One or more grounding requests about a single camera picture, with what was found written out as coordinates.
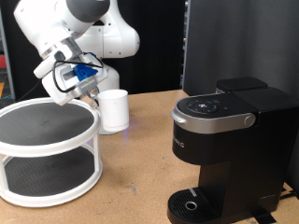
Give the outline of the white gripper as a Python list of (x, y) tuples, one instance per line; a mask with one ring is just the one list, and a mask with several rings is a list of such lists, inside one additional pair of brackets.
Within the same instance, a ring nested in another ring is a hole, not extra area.
[(99, 106), (95, 98), (100, 92), (97, 85), (106, 78), (107, 72), (101, 64), (58, 61), (42, 78), (42, 85), (58, 105), (85, 96), (83, 101), (95, 109)]

